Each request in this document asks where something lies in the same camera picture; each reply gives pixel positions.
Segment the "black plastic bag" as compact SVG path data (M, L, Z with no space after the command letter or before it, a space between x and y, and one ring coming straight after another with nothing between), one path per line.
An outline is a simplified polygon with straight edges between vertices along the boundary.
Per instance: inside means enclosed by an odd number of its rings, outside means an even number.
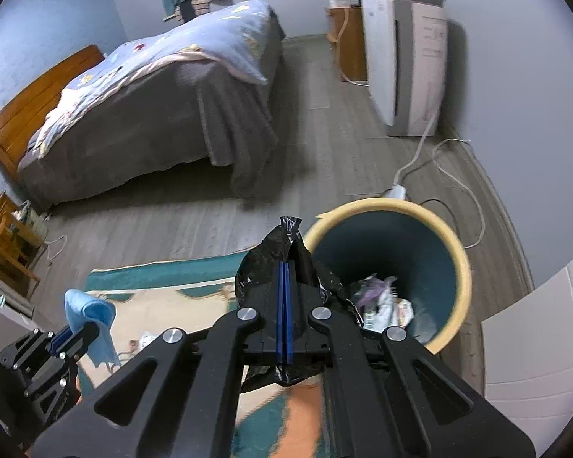
M300 223L298 217L282 216L245 254L235 276L238 306L254 309L263 324L245 341L253 361L242 384L244 393L272 384L292 387L322 373L329 344L308 323L314 308L345 313L362 325L342 282L305 247Z

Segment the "teal yellow trash bin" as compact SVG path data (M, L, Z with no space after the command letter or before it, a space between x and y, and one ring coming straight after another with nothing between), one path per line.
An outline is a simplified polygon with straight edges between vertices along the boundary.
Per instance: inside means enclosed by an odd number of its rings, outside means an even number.
M419 339L435 355L461 330L472 301L468 255L456 233L418 204L368 197L317 216L304 243L344 286L368 276L396 278L397 296L410 301L407 332L429 322Z

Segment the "wooden bedside stand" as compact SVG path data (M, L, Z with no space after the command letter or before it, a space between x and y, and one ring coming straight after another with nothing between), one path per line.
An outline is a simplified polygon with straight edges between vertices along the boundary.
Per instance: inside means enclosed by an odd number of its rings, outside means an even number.
M16 205L0 193L0 279L27 298L40 278L33 268L45 249L48 228L29 201Z

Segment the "white power strip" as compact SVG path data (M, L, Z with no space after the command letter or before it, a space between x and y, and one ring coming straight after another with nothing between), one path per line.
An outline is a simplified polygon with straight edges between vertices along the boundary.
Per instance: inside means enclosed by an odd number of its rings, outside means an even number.
M393 198L393 200L406 201L407 189L403 185L395 184L382 192L381 197Z

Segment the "wooden headboard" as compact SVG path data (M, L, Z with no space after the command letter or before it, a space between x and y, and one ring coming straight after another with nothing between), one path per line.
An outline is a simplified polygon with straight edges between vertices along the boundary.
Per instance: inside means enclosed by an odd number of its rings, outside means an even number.
M97 45L87 45L18 93L0 111L0 165L17 181L17 168L32 135L57 105L62 90L80 73L103 60Z

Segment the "bed with grey cover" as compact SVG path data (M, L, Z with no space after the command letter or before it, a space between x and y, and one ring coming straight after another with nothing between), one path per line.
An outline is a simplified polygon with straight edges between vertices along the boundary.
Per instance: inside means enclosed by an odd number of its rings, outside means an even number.
M282 40L275 13L261 61L265 86L210 60L172 63L131 83L87 112L44 157L28 144L18 182L47 209L209 159L230 168L231 190L248 197L277 145L268 98Z

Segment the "white air purifier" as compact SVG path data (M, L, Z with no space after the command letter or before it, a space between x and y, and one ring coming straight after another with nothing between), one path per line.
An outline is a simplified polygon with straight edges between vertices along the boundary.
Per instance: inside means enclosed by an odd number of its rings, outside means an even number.
M436 132L446 80L444 0L361 0L368 91L390 137Z

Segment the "light blue quilt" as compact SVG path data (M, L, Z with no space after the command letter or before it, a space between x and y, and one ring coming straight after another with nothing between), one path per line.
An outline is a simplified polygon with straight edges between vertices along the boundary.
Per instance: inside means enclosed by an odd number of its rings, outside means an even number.
M95 106L124 87L177 62L210 60L236 79L268 84L262 54L270 40L274 10L264 0L246 0L205 13L165 33L125 42L61 91L29 147L42 158L53 144Z

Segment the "wooden cabinet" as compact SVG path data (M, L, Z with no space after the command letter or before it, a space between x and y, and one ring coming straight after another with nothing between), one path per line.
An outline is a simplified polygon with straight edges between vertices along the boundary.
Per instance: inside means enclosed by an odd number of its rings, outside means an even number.
M367 81L365 42L360 6L327 7L326 37L343 81Z

